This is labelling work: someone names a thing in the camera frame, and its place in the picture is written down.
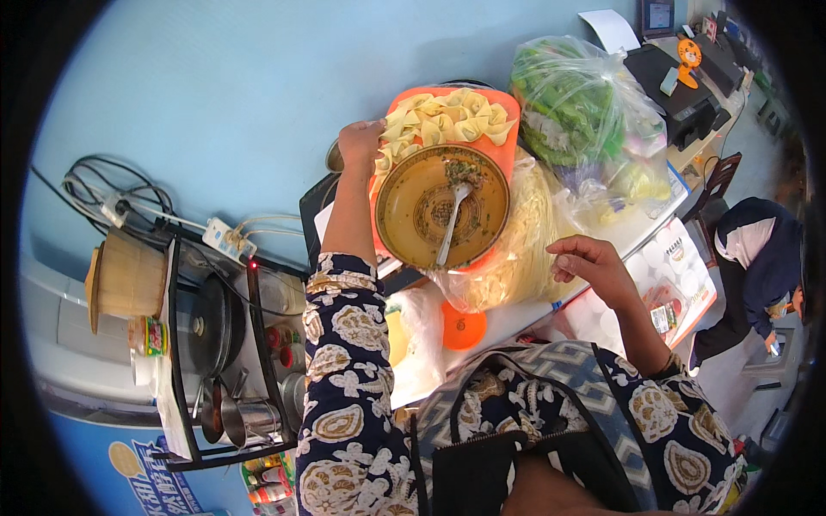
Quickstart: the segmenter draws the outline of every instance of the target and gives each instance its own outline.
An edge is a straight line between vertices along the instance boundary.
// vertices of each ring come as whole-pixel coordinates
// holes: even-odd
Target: hand
[[[569,283],[575,276],[581,277],[612,310],[639,303],[634,280],[611,242],[575,234],[545,250],[558,255],[551,266],[555,281]]]
[[[771,345],[772,345],[772,344],[774,344],[776,341],[777,341],[777,336],[776,336],[776,335],[775,335],[775,333],[772,331],[772,332],[769,334],[769,336],[768,336],[768,337],[766,337],[766,351],[767,351],[769,354],[773,354],[773,353],[771,352]]]
[[[339,132],[339,152],[344,160],[344,171],[373,175],[374,161],[384,157],[378,152],[378,137],[384,132],[387,121],[360,121],[350,124]]]

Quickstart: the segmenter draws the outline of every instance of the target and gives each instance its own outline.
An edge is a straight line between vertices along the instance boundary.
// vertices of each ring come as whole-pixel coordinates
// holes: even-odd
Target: tray
[[[393,99],[393,102],[390,103],[390,107],[387,109],[387,114],[394,112],[396,107],[399,105],[399,102],[405,100],[406,98],[413,97],[414,95],[418,95],[420,93],[432,93],[434,97],[440,97],[443,95],[447,95],[448,93],[455,91],[460,88],[412,88],[407,91],[400,93],[396,98]],[[489,90],[489,89],[474,89],[476,93],[484,95],[487,97],[487,100],[491,103],[499,103],[502,107],[505,108],[505,111],[508,114],[507,120],[519,120],[520,118],[520,106],[519,103],[514,99],[511,95],[505,92],[500,92],[498,90]],[[489,138],[483,136],[476,141],[473,142],[458,142],[458,141],[448,141],[449,144],[457,144],[457,145],[467,145],[468,147],[473,147],[476,150],[482,151],[488,158],[492,159],[499,165],[502,173],[505,174],[505,179],[510,182],[510,176],[513,174],[514,170],[514,154],[516,152],[516,138],[519,133],[519,122],[515,123],[513,127],[510,128],[510,132],[508,133],[508,137],[505,140],[505,143],[496,146],[491,142]],[[416,136],[415,141],[420,143],[420,139]],[[375,178],[370,178],[369,186],[373,187],[373,182]],[[382,240],[378,237],[378,232],[376,231],[376,220],[375,220],[375,212],[376,212],[376,200],[378,199],[378,192],[374,192],[370,196],[370,223],[373,226],[373,245],[376,248],[376,253],[383,254],[385,256],[392,256],[390,252],[384,247]]]

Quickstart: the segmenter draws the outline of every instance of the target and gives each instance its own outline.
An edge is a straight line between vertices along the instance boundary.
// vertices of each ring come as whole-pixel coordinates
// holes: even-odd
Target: metal pot
[[[229,393],[220,377],[216,379],[205,378],[203,382],[203,407],[201,410],[201,430],[204,438],[210,444],[232,444],[230,438],[224,431],[221,406],[223,400],[237,399],[241,396],[249,371],[242,367],[238,371],[235,379],[235,386]]]
[[[304,418],[304,393],[306,376],[300,372],[293,372],[284,378],[281,383],[281,398],[284,400],[284,419],[290,428],[298,432],[301,420]]]
[[[221,420],[227,437],[238,448],[275,443],[281,430],[278,411],[263,398],[221,400]]]

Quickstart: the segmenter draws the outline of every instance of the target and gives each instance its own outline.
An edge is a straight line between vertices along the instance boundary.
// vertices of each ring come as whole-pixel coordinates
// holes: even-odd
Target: sneaker
[[[700,373],[700,364],[703,362],[697,355],[694,354],[694,338],[697,336],[697,333],[691,334],[691,345],[689,347],[689,357],[688,357],[688,376],[692,378],[697,376]]]

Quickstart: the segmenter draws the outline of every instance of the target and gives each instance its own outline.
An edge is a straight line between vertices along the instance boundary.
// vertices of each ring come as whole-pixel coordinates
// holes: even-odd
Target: plastic wrap
[[[557,203],[580,228],[609,224],[628,205],[654,211],[671,195],[665,121],[624,59],[572,36],[516,51],[520,135],[556,174]]]
[[[401,329],[407,337],[407,354],[393,367],[393,409],[426,397],[444,383],[441,305],[441,296],[435,289],[409,288],[387,298],[385,311],[401,312]]]
[[[558,301],[577,284],[556,283],[550,274],[554,240],[577,231],[557,218],[556,179],[522,148],[516,148],[510,180],[510,214],[492,251],[462,271],[428,271],[445,298],[464,313],[521,301]]]

